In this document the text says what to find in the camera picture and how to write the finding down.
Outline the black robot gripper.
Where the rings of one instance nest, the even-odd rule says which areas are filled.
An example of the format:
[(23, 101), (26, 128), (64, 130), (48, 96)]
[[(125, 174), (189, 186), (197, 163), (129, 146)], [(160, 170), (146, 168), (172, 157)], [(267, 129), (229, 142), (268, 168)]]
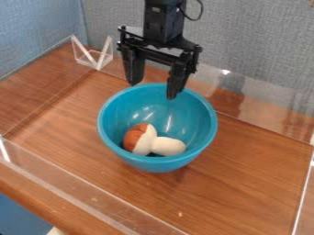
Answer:
[(121, 25), (117, 30), (126, 82), (130, 86), (142, 79), (144, 61), (172, 65), (166, 79), (166, 98), (172, 100), (182, 91), (188, 76), (196, 72), (201, 46), (184, 38), (186, 0), (142, 0), (142, 25)]

